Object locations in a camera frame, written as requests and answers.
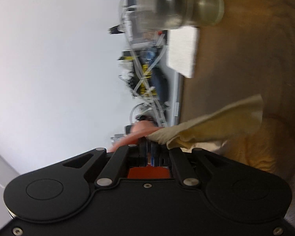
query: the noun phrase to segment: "cloth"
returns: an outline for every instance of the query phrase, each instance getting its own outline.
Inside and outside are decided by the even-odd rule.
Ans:
[[[162,128],[147,136],[149,140],[174,147],[191,148],[194,143],[226,140],[240,134],[257,131],[262,122],[261,95],[227,105],[210,115],[204,115],[172,127]]]

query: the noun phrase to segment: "beige cloth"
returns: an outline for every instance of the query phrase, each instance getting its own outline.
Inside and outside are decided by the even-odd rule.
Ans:
[[[259,129],[262,122],[261,95],[227,105],[210,115],[204,115],[172,127],[160,129],[148,139],[167,144],[167,148],[191,148],[192,144],[225,140]]]

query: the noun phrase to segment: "black device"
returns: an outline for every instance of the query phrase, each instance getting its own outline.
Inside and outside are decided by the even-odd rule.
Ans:
[[[164,179],[129,179],[162,166]],[[15,217],[0,235],[295,235],[284,220],[291,190],[278,176],[195,148],[139,139],[115,153],[96,148],[21,175],[4,191]]]

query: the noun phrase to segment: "metal screw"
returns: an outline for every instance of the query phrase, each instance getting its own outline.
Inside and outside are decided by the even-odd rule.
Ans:
[[[199,180],[196,179],[196,178],[192,178],[192,177],[189,177],[189,178],[186,178],[183,183],[187,186],[194,186],[194,185],[197,185],[199,183]]]
[[[276,227],[273,230],[273,235],[281,235],[281,234],[283,234],[283,228],[282,227]]]
[[[143,185],[143,187],[144,187],[144,188],[151,188],[151,187],[152,187],[152,184],[150,184],[150,183],[146,183],[146,184]]]
[[[23,234],[22,229],[18,227],[13,228],[12,232],[15,236],[21,236]]]
[[[112,180],[107,177],[100,178],[96,181],[96,183],[100,186],[109,186],[112,184]]]

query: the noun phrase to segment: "brown table surface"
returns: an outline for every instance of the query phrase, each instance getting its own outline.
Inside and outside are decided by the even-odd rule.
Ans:
[[[200,29],[195,75],[184,80],[181,121],[260,93],[265,113],[282,116],[295,129],[295,0],[224,2],[222,21]],[[295,225],[295,208],[292,220]]]

